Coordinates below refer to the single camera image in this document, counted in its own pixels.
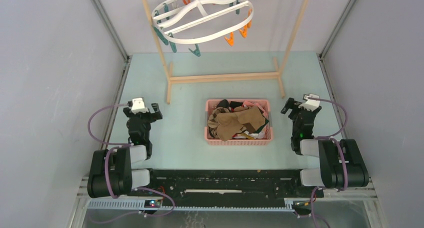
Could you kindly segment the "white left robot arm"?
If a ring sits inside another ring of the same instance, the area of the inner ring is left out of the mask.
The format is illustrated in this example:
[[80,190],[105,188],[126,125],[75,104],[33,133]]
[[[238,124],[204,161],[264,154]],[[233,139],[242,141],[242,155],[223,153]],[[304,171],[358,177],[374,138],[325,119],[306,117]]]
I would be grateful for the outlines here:
[[132,167],[134,163],[150,159],[153,153],[151,124],[161,120],[163,115],[158,103],[152,103],[151,106],[151,109],[147,108],[139,98],[110,106],[123,107],[123,113],[128,119],[128,140],[126,143],[103,140],[101,143],[111,148],[93,153],[87,183],[90,198],[116,199],[137,187],[145,196],[156,194],[158,182],[150,178],[150,172],[147,169],[135,171]]

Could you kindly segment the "pink green patterned sock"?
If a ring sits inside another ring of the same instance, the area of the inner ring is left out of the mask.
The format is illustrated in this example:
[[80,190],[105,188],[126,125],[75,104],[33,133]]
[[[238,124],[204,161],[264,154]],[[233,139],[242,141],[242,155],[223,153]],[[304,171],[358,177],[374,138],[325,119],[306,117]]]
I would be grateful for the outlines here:
[[250,102],[250,101],[248,101],[248,100],[245,100],[243,103],[242,103],[242,106],[244,107],[244,108],[247,108],[247,107],[258,107],[259,108],[259,110],[261,111],[261,113],[263,114],[263,116],[264,117],[268,117],[268,112],[267,112],[267,110],[266,110],[266,105],[265,106],[262,106],[259,102]]

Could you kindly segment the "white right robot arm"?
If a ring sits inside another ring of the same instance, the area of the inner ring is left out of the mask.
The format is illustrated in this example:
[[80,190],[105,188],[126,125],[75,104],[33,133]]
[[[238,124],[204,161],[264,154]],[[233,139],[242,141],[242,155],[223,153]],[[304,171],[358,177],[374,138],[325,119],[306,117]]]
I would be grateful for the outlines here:
[[369,172],[354,139],[337,140],[333,134],[314,136],[315,118],[322,109],[322,101],[314,94],[306,94],[303,101],[290,97],[281,110],[292,121],[292,151],[319,160],[317,168],[301,170],[300,178],[291,182],[291,192],[297,197],[304,197],[311,187],[344,191],[369,184]]

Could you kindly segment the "black sock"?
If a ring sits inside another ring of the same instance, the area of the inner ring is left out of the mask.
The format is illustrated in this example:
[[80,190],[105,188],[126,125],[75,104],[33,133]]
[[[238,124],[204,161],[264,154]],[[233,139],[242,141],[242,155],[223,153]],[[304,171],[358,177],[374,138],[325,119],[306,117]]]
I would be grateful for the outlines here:
[[228,101],[227,99],[223,99],[216,105],[216,108],[226,108],[229,111],[234,111],[238,107],[243,107],[243,102]]

